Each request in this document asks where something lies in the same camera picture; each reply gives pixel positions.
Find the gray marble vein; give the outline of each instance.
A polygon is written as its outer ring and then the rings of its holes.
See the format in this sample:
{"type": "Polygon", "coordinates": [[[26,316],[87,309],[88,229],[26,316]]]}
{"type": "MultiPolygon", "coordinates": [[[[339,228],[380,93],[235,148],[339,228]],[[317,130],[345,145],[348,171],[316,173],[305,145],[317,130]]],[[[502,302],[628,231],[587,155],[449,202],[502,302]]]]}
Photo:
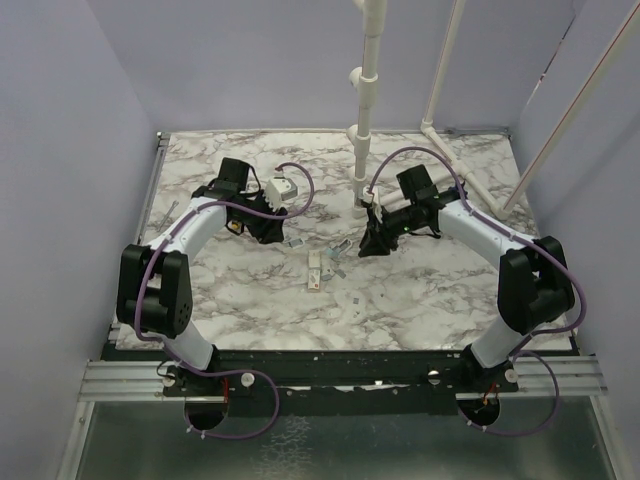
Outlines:
{"type": "MultiPolygon", "coordinates": [[[[419,134],[379,134],[371,143],[368,173],[372,175],[394,150],[421,145],[434,148],[419,134]]],[[[456,154],[498,198],[508,196],[518,178],[507,139],[462,136],[451,140],[456,154]]],[[[216,175],[229,156],[250,162],[267,179],[284,161],[309,169],[316,197],[307,214],[285,222],[285,235],[306,245],[293,250],[283,244],[259,245],[250,236],[220,232],[191,266],[192,318],[203,336],[220,348],[237,349],[458,349],[472,342],[497,314],[497,275],[475,252],[457,240],[406,237],[389,257],[360,259],[357,249],[331,266],[346,273],[323,282],[321,291],[307,291],[307,256],[344,238],[357,246],[364,220],[351,218],[352,192],[347,168],[353,147],[342,133],[182,133],[173,135],[147,232],[158,225],[174,200],[171,221],[189,203],[193,190],[216,175]]],[[[395,175],[425,163],[430,172],[442,169],[437,160],[412,152],[383,172],[382,193],[397,188],[395,175]]],[[[306,200],[304,178],[292,169],[300,195],[290,208],[306,200]]],[[[481,209],[473,190],[469,193],[481,209]]],[[[535,233],[526,202],[506,223],[535,233]]],[[[539,337],[536,348],[568,348],[563,336],[539,337]]],[[[158,348],[139,342],[123,326],[120,349],[158,348]]]]}

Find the white marble tabletop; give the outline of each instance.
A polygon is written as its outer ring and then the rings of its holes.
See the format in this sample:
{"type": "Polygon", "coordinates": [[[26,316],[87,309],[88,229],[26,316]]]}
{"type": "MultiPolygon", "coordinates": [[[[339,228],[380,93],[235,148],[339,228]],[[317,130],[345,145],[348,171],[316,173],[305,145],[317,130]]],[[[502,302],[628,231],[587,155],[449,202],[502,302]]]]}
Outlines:
{"type": "MultiPolygon", "coordinates": [[[[518,172],[505,137],[463,136],[448,141],[497,198],[507,197],[518,172]]],[[[409,145],[434,148],[419,134],[374,135],[368,174],[388,154],[409,145]]],[[[274,167],[284,161],[298,162],[311,172],[317,192],[310,210],[284,225],[285,236],[303,238],[304,247],[259,245],[248,233],[236,237],[222,231],[196,257],[191,266],[192,319],[219,348],[461,349],[497,314],[496,271],[450,237],[406,236],[388,257],[358,258],[365,221],[351,217],[347,169],[354,161],[353,147],[343,133],[173,135],[145,241],[158,235],[158,224],[174,200],[179,205],[165,228],[184,211],[191,192],[216,176],[225,156],[253,164],[261,179],[273,176],[274,167]],[[355,245],[333,267],[342,269],[346,277],[334,276],[322,283],[320,292],[308,292],[309,250],[324,250],[344,238],[355,245]]],[[[430,173],[442,169],[426,154],[405,154],[383,172],[382,193],[397,189],[395,175],[418,163],[425,163],[430,173]]],[[[308,188],[294,169],[286,173],[300,190],[292,205],[287,205],[291,210],[304,203],[308,188]]],[[[473,190],[469,197],[486,210],[473,190]]],[[[518,206],[506,223],[535,233],[526,208],[518,206]]],[[[565,336],[542,336],[532,346],[566,349],[569,342],[565,336]]],[[[123,325],[117,348],[158,346],[139,342],[132,329],[123,325]]]]}

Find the gray wall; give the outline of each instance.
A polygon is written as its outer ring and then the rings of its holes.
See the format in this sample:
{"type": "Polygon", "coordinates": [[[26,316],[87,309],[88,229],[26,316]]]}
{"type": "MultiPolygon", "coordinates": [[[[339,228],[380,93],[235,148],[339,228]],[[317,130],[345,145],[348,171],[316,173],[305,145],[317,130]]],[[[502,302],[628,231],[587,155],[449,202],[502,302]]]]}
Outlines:
{"type": "Polygon", "coordinates": [[[0,12],[0,477],[50,480],[155,138],[84,0],[0,12]]]}
{"type": "MultiPolygon", "coordinates": [[[[632,0],[589,0],[515,132],[521,170],[535,156],[632,0]]],[[[640,33],[598,86],[527,194],[542,233],[558,237],[589,313],[580,331],[596,352],[617,424],[640,474],[640,33]]]]}
{"type": "MultiPolygon", "coordinates": [[[[351,0],[88,1],[163,130],[343,128],[357,119],[347,76],[362,61],[363,33],[351,0]]],[[[467,2],[436,124],[510,125],[571,4],[467,2]]],[[[389,2],[374,128],[419,128],[451,5],[389,2]]]]}

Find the cable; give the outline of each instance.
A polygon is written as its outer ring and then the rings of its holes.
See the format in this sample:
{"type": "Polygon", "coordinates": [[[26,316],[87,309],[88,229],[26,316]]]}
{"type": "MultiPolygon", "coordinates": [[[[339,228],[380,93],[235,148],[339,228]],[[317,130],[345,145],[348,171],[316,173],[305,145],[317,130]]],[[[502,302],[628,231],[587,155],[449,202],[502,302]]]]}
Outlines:
{"type": "Polygon", "coordinates": [[[553,382],[553,389],[555,391],[555,396],[553,399],[553,410],[551,410],[551,413],[549,414],[547,419],[537,427],[533,427],[528,430],[511,432],[508,430],[496,430],[493,428],[488,428],[486,426],[478,425],[477,423],[474,423],[471,420],[469,420],[469,418],[464,414],[464,412],[461,409],[458,409],[458,413],[462,416],[462,418],[466,420],[468,426],[475,428],[476,430],[480,430],[483,433],[488,433],[490,435],[496,435],[498,437],[515,438],[515,437],[526,437],[528,435],[535,435],[536,433],[540,433],[549,425],[551,425],[551,423],[553,423],[553,421],[558,416],[558,412],[560,411],[560,386],[558,385],[558,378],[556,377],[555,373],[553,373],[553,370],[551,369],[551,365],[549,365],[544,360],[544,358],[542,358],[537,353],[528,352],[528,351],[518,352],[513,356],[513,363],[515,363],[520,357],[533,357],[537,359],[540,363],[542,363],[542,365],[544,365],[544,368],[547,369],[547,371],[549,372],[549,375],[551,376],[551,381],[553,382]]]}
{"type": "Polygon", "coordinates": [[[220,378],[220,377],[228,377],[230,375],[242,375],[244,373],[252,373],[253,375],[257,375],[259,377],[264,378],[267,383],[269,384],[269,386],[271,387],[271,389],[273,390],[273,394],[274,394],[274,399],[275,399],[275,406],[273,408],[273,414],[271,415],[271,418],[269,418],[269,421],[261,428],[259,428],[258,430],[255,430],[253,432],[249,432],[249,433],[243,433],[240,435],[228,435],[228,434],[224,434],[224,433],[213,433],[210,432],[208,430],[199,430],[196,427],[194,427],[191,424],[191,420],[189,419],[189,415],[187,414],[186,410],[185,410],[185,414],[184,414],[184,419],[185,422],[187,423],[187,425],[189,426],[189,428],[187,429],[187,432],[191,432],[194,431],[196,433],[199,433],[201,436],[204,437],[211,437],[211,438],[219,438],[221,440],[247,440],[249,438],[254,438],[257,437],[261,434],[263,434],[264,432],[266,432],[269,428],[271,428],[273,426],[273,424],[275,423],[276,419],[278,418],[278,413],[280,412],[280,394],[278,393],[278,386],[276,385],[276,383],[273,381],[273,379],[267,375],[266,373],[260,372],[258,370],[227,370],[224,372],[203,372],[202,370],[198,370],[197,368],[195,368],[193,365],[189,365],[187,362],[183,361],[182,359],[180,359],[180,357],[178,357],[178,355],[176,355],[169,347],[165,347],[164,351],[166,352],[166,354],[172,359],[174,360],[179,367],[184,368],[185,370],[190,371],[191,373],[198,375],[200,377],[206,377],[206,378],[220,378]]]}
{"type": "MultiPolygon", "coordinates": [[[[292,212],[292,213],[288,213],[287,215],[269,215],[269,214],[266,214],[266,213],[258,212],[257,210],[253,210],[253,209],[248,208],[248,207],[244,207],[242,205],[237,205],[237,204],[232,203],[232,202],[227,202],[227,201],[224,201],[224,200],[215,200],[215,201],[207,202],[207,203],[204,203],[204,204],[200,205],[198,207],[198,211],[203,210],[205,208],[209,208],[209,207],[224,206],[224,207],[235,208],[235,209],[240,210],[242,212],[249,213],[251,215],[256,215],[258,217],[266,218],[266,219],[269,219],[269,220],[286,220],[286,219],[289,219],[289,218],[297,217],[298,215],[302,215],[304,212],[306,212],[309,209],[309,206],[311,205],[311,202],[313,201],[313,196],[315,195],[315,185],[313,183],[313,178],[311,178],[311,174],[309,173],[309,171],[306,168],[304,168],[302,165],[298,165],[297,163],[285,162],[285,163],[282,163],[282,164],[278,165],[276,167],[276,170],[277,171],[281,171],[283,167],[295,167],[295,168],[297,168],[298,170],[300,170],[304,174],[305,177],[307,177],[307,180],[309,181],[309,198],[307,199],[307,202],[299,210],[296,210],[295,212],[292,212]]],[[[182,228],[195,215],[197,215],[198,211],[191,210],[184,217],[182,217],[180,222],[178,222],[176,224],[176,226],[171,231],[168,232],[167,236],[164,238],[164,240],[162,240],[160,245],[158,245],[158,248],[156,248],[156,250],[153,252],[153,255],[151,255],[151,259],[149,260],[149,263],[147,264],[147,268],[144,271],[144,275],[142,276],[142,282],[140,283],[140,291],[138,292],[138,298],[136,300],[136,309],[135,309],[134,316],[133,316],[133,329],[135,330],[136,337],[138,337],[139,340],[142,340],[144,342],[150,342],[150,341],[159,342],[159,341],[161,341],[161,339],[158,338],[158,337],[144,335],[142,333],[141,329],[140,329],[140,319],[141,319],[141,315],[142,315],[142,303],[144,302],[144,295],[145,295],[145,292],[147,291],[147,284],[149,283],[149,279],[151,278],[151,274],[153,272],[153,267],[155,266],[156,262],[158,261],[158,257],[160,256],[162,251],[169,244],[171,239],[173,237],[175,237],[178,234],[178,232],[180,232],[180,230],[182,230],[182,228]]]]}
{"type": "MultiPolygon", "coordinates": [[[[442,157],[442,155],[438,154],[437,152],[434,152],[433,150],[425,148],[425,147],[403,147],[403,148],[400,148],[400,149],[396,150],[391,155],[389,155],[382,162],[382,164],[380,164],[380,166],[378,167],[378,170],[376,170],[376,173],[373,175],[373,178],[371,180],[371,184],[369,185],[369,193],[373,192],[373,187],[375,186],[376,181],[378,180],[378,177],[380,176],[380,173],[382,172],[382,169],[384,167],[386,167],[387,164],[391,160],[393,160],[395,157],[397,157],[401,153],[409,152],[409,151],[425,152],[425,153],[428,153],[429,155],[435,157],[436,159],[438,159],[440,161],[440,163],[442,163],[442,165],[444,165],[444,167],[449,171],[449,173],[453,177],[453,181],[456,184],[456,188],[458,189],[458,192],[460,193],[460,201],[462,202],[463,207],[471,215],[473,215],[475,218],[480,220],[482,223],[484,223],[488,227],[494,229],[495,231],[497,231],[501,235],[504,235],[506,237],[511,238],[511,232],[510,231],[506,230],[504,227],[502,227],[502,225],[500,225],[499,223],[493,221],[491,218],[487,217],[486,215],[478,212],[476,209],[471,207],[471,205],[469,205],[469,203],[467,202],[466,193],[464,191],[464,188],[462,187],[462,183],[460,182],[460,177],[455,172],[453,167],[449,164],[449,162],[447,162],[445,160],[444,157],[442,157]]],[[[569,331],[573,330],[574,328],[579,327],[580,325],[582,325],[582,322],[584,321],[585,317],[587,316],[587,300],[586,300],[586,296],[585,296],[584,290],[582,289],[582,286],[578,282],[578,279],[564,265],[562,265],[555,257],[553,257],[552,255],[547,253],[545,250],[540,248],[535,243],[532,243],[529,240],[526,240],[526,239],[524,239],[524,238],[522,238],[522,237],[520,237],[518,235],[513,235],[513,240],[515,240],[516,242],[518,242],[521,245],[524,245],[526,247],[531,248],[537,254],[542,255],[545,259],[547,259],[554,267],[556,267],[558,270],[560,270],[562,272],[562,274],[565,275],[569,279],[569,281],[573,284],[574,288],[576,289],[576,293],[578,294],[578,298],[580,299],[580,313],[578,314],[578,318],[576,318],[576,320],[573,323],[571,323],[569,325],[566,325],[564,327],[547,328],[547,329],[543,329],[543,330],[535,330],[535,331],[529,333],[529,335],[527,337],[525,337],[522,340],[522,342],[516,348],[513,349],[513,351],[511,352],[511,355],[514,355],[514,354],[518,353],[520,350],[522,350],[522,348],[524,348],[524,346],[527,343],[529,343],[529,341],[531,341],[531,339],[533,337],[537,337],[538,335],[543,335],[543,334],[569,332],[569,331]]]]}

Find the purple cable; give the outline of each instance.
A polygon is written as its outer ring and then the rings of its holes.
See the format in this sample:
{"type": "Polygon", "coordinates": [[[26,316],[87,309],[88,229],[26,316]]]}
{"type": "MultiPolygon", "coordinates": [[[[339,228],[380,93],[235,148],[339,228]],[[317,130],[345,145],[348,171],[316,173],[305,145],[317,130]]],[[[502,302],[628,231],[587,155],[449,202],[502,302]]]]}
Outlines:
{"type": "MultiPolygon", "coordinates": [[[[403,148],[400,148],[400,149],[396,150],[391,155],[389,155],[382,162],[380,167],[378,167],[378,170],[376,170],[376,173],[373,176],[373,179],[371,180],[371,184],[369,185],[369,193],[373,192],[373,187],[375,186],[376,181],[378,180],[378,177],[380,176],[380,173],[382,172],[382,169],[385,166],[387,166],[387,164],[391,160],[393,160],[395,157],[397,157],[399,154],[404,153],[404,152],[409,152],[409,151],[425,152],[425,153],[428,153],[429,155],[432,155],[433,157],[437,158],[440,161],[440,163],[442,163],[442,165],[445,166],[445,168],[449,171],[449,173],[453,177],[453,181],[456,184],[456,188],[458,189],[458,192],[460,193],[460,201],[462,202],[462,205],[464,206],[464,208],[471,215],[473,215],[475,218],[480,220],[482,223],[484,223],[488,227],[493,228],[496,232],[500,233],[501,235],[504,235],[506,237],[510,237],[511,238],[511,232],[509,232],[508,230],[503,228],[499,223],[494,222],[491,218],[489,218],[489,217],[485,216],[484,214],[478,212],[477,210],[472,208],[471,205],[469,205],[469,203],[467,202],[467,198],[466,198],[466,194],[465,194],[464,188],[462,187],[462,183],[460,182],[460,177],[455,172],[453,167],[449,164],[449,162],[446,161],[446,159],[444,157],[442,157],[442,155],[440,155],[437,152],[434,152],[433,150],[430,150],[428,148],[424,148],[424,147],[403,147],[403,148]]],[[[578,298],[580,299],[580,313],[578,314],[578,318],[576,318],[576,320],[570,325],[566,325],[564,327],[558,327],[558,328],[547,328],[547,329],[544,329],[544,330],[537,330],[537,331],[531,332],[522,341],[522,343],[520,345],[518,345],[515,349],[513,349],[513,351],[511,352],[512,355],[517,353],[517,352],[519,352],[520,350],[522,350],[522,348],[524,348],[524,346],[527,343],[529,343],[529,341],[533,337],[537,337],[538,335],[549,334],[549,333],[569,332],[569,331],[573,330],[574,328],[579,327],[580,325],[582,325],[582,322],[584,321],[584,319],[585,319],[585,317],[587,315],[586,295],[584,293],[584,290],[582,289],[582,286],[578,282],[578,279],[564,265],[562,265],[558,260],[556,260],[553,256],[551,256],[549,253],[547,253],[545,250],[540,248],[535,243],[532,243],[529,240],[527,240],[525,238],[522,238],[522,237],[520,237],[518,235],[513,235],[513,240],[515,240],[516,242],[518,242],[521,245],[524,245],[526,247],[531,248],[532,250],[534,250],[539,255],[542,255],[545,259],[547,259],[554,267],[556,267],[558,270],[560,270],[562,272],[562,274],[565,275],[569,279],[569,281],[573,284],[574,288],[576,289],[576,293],[578,294],[578,298]]]]}
{"type": "Polygon", "coordinates": [[[547,419],[542,422],[540,425],[534,428],[530,428],[529,430],[521,430],[518,432],[510,432],[507,430],[496,430],[492,428],[483,427],[482,425],[478,425],[477,423],[472,422],[469,418],[464,414],[464,412],[458,409],[458,413],[467,421],[467,425],[475,428],[476,430],[480,430],[483,433],[488,433],[490,435],[497,435],[498,437],[526,437],[528,435],[535,435],[536,433],[540,433],[545,428],[553,423],[553,421],[558,416],[558,412],[560,411],[560,386],[558,385],[558,379],[556,375],[553,373],[551,366],[542,358],[540,355],[534,352],[523,352],[520,351],[513,356],[513,363],[515,363],[520,357],[533,357],[536,358],[544,368],[547,369],[549,375],[551,376],[551,381],[553,381],[553,389],[555,390],[555,396],[553,399],[553,410],[547,417],[547,419]]]}
{"type": "Polygon", "coordinates": [[[254,438],[263,434],[273,426],[276,419],[278,418],[278,412],[280,411],[280,395],[278,394],[278,387],[276,386],[275,382],[267,374],[262,373],[258,370],[227,370],[226,372],[203,372],[202,370],[198,370],[194,366],[189,365],[185,361],[181,360],[178,357],[178,355],[176,355],[173,351],[171,351],[170,348],[165,347],[164,351],[169,356],[169,358],[171,358],[173,361],[175,361],[178,364],[178,366],[186,370],[189,370],[191,373],[194,373],[201,377],[218,378],[218,377],[227,377],[229,375],[242,375],[243,373],[252,373],[253,375],[257,375],[259,377],[264,378],[267,381],[267,383],[269,383],[269,386],[273,390],[273,394],[275,398],[275,407],[273,409],[273,414],[271,415],[271,418],[269,419],[269,421],[258,430],[255,430],[250,433],[243,433],[240,435],[228,435],[224,433],[212,433],[212,432],[209,432],[208,430],[199,430],[191,424],[191,419],[189,418],[189,415],[187,414],[187,411],[185,409],[184,420],[187,423],[187,425],[189,425],[189,428],[191,430],[193,430],[196,433],[199,433],[200,435],[204,434],[206,437],[219,438],[222,440],[247,440],[249,438],[254,438]]]}
{"type": "MultiPolygon", "coordinates": [[[[286,220],[286,219],[289,219],[289,218],[297,217],[298,215],[302,215],[304,212],[306,212],[309,209],[309,206],[311,205],[311,202],[313,201],[313,196],[315,195],[315,185],[313,183],[313,178],[311,177],[311,174],[302,165],[298,165],[297,163],[293,163],[293,162],[281,163],[280,165],[278,165],[276,167],[276,170],[280,171],[280,170],[282,170],[283,167],[295,167],[295,168],[297,168],[298,170],[300,170],[304,174],[305,177],[307,177],[307,180],[309,182],[309,198],[307,199],[307,202],[299,210],[296,210],[295,212],[292,212],[292,213],[288,213],[287,215],[269,215],[269,214],[266,214],[266,213],[258,212],[257,210],[253,210],[251,208],[244,207],[242,205],[237,205],[237,204],[232,203],[232,202],[227,202],[227,201],[223,201],[223,200],[216,200],[216,201],[211,201],[211,202],[207,202],[207,203],[204,203],[204,204],[200,205],[198,207],[197,211],[196,210],[191,210],[190,212],[188,212],[180,220],[180,222],[178,222],[175,225],[175,227],[173,229],[171,229],[170,232],[168,232],[168,235],[160,243],[160,245],[158,245],[158,248],[155,250],[155,252],[153,252],[153,255],[151,255],[151,258],[149,259],[149,263],[147,264],[147,268],[145,269],[144,275],[142,276],[142,281],[140,282],[140,290],[138,292],[138,298],[136,299],[136,309],[135,309],[134,316],[133,316],[133,329],[134,329],[134,331],[136,333],[136,337],[138,337],[139,340],[142,340],[142,341],[145,341],[145,342],[150,342],[150,341],[151,342],[159,342],[159,341],[161,341],[161,339],[158,338],[158,337],[150,337],[150,336],[146,336],[146,335],[144,335],[142,333],[142,330],[141,330],[141,327],[140,327],[140,322],[141,322],[141,315],[142,315],[142,304],[144,303],[144,295],[145,295],[145,292],[147,290],[147,285],[149,283],[149,279],[151,278],[151,274],[153,272],[153,267],[156,264],[156,261],[158,260],[158,257],[160,256],[162,251],[165,249],[165,247],[169,244],[169,242],[171,241],[171,238],[173,238],[176,234],[178,234],[180,232],[180,230],[182,230],[182,228],[189,222],[189,220],[191,220],[195,215],[197,215],[197,213],[200,210],[205,209],[205,208],[209,208],[209,207],[221,206],[221,207],[235,208],[235,209],[240,210],[242,212],[249,213],[249,214],[255,215],[257,217],[267,218],[269,220],[286,220]]],[[[228,376],[228,375],[252,373],[254,375],[258,375],[258,376],[264,378],[269,383],[271,388],[273,389],[273,392],[274,392],[274,395],[275,395],[275,408],[274,408],[273,415],[271,416],[271,419],[269,420],[269,422],[267,422],[267,424],[264,427],[260,428],[259,430],[256,430],[255,432],[251,432],[251,433],[242,434],[242,435],[224,435],[224,434],[218,434],[218,433],[210,433],[210,432],[207,432],[207,431],[201,431],[201,430],[195,429],[193,427],[193,425],[191,425],[191,422],[189,421],[189,418],[188,418],[188,416],[186,416],[186,413],[185,413],[185,420],[187,421],[187,423],[189,424],[189,427],[191,427],[192,430],[195,430],[196,432],[198,432],[200,434],[204,434],[205,436],[213,437],[213,438],[220,438],[220,439],[226,439],[226,440],[244,440],[244,439],[256,437],[256,436],[264,433],[276,421],[276,418],[278,417],[278,412],[280,410],[280,396],[278,394],[278,388],[277,388],[275,382],[268,375],[266,375],[265,373],[259,372],[257,370],[229,370],[229,371],[226,371],[226,372],[215,372],[215,373],[203,372],[203,371],[198,370],[197,368],[193,367],[192,365],[189,365],[188,363],[183,362],[169,348],[165,348],[165,352],[174,361],[179,362],[181,364],[181,366],[183,366],[185,369],[189,370],[190,372],[192,372],[192,373],[194,373],[196,375],[199,375],[199,376],[202,376],[202,377],[224,377],[224,376],[228,376]]]]}

